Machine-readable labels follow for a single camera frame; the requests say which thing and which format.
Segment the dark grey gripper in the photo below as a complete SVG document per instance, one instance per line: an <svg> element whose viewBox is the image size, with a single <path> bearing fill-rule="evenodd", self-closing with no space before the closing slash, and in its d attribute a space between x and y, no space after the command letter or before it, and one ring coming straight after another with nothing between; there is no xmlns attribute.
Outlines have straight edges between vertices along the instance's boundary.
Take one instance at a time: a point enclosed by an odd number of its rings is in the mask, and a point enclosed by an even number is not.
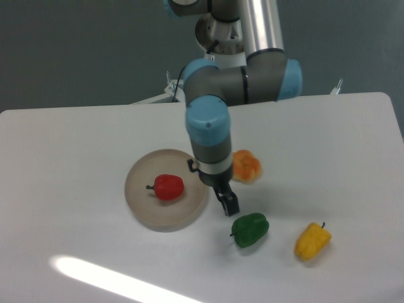
<svg viewBox="0 0 404 303"><path fill-rule="evenodd" d="M227 217L240 212L237 195L230 187L233 176L233 164L225 164L225 161L214 164L197 162L194 159L187 161L190 172L196 172L202 183L213 188L217 200L222 204Z"/></svg>

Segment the silver and grey robot arm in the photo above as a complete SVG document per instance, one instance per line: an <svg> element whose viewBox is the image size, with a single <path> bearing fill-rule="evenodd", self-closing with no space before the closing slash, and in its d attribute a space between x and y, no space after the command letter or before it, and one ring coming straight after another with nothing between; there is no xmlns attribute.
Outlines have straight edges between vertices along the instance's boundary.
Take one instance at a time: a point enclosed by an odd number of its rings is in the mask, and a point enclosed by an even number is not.
<svg viewBox="0 0 404 303"><path fill-rule="evenodd" d="M245 64L233 61L221 68L207 58L191 61L183 71L186 129L193 149L189 170L210 186L227 216L239 212L231 190L233 155L230 106L294 98L302 90L300 64L288 59L276 1L166 1L168 13L199 15L197 39L210 42L207 52L242 54Z"/></svg>

